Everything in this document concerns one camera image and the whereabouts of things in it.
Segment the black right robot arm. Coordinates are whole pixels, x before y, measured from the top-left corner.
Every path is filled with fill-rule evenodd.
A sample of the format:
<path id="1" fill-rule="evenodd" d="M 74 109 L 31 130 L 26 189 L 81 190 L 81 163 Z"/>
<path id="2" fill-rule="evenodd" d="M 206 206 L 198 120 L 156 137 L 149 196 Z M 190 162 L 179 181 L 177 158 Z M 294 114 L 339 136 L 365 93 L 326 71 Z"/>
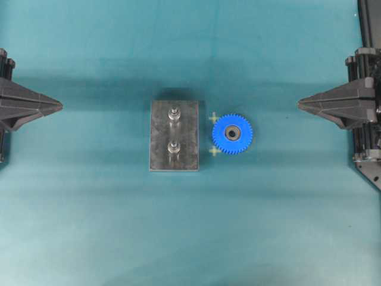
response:
<path id="1" fill-rule="evenodd" d="M 362 47 L 345 60 L 348 83 L 298 108 L 352 132 L 356 169 L 380 188 L 380 1 L 358 1 Z"/>

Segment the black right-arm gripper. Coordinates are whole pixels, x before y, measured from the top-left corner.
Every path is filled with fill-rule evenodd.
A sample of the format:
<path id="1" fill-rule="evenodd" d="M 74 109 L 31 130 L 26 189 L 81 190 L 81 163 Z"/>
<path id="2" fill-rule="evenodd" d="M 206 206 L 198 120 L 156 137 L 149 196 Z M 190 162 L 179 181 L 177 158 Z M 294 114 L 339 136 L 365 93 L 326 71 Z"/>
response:
<path id="1" fill-rule="evenodd" d="M 353 129 L 353 161 L 380 161 L 380 49 L 358 48 L 345 64 L 350 82 L 303 98 L 298 108 Z"/>

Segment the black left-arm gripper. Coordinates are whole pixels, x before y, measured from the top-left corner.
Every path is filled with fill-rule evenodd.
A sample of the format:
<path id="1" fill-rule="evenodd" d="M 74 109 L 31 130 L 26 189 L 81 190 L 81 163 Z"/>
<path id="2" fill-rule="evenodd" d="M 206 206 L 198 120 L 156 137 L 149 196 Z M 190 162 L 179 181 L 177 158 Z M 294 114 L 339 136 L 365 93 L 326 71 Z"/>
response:
<path id="1" fill-rule="evenodd" d="M 1 98 L 7 98 L 1 100 L 1 163 L 5 160 L 5 130 L 17 131 L 63 109 L 59 101 L 11 81 L 14 68 L 15 61 L 1 48 Z"/>

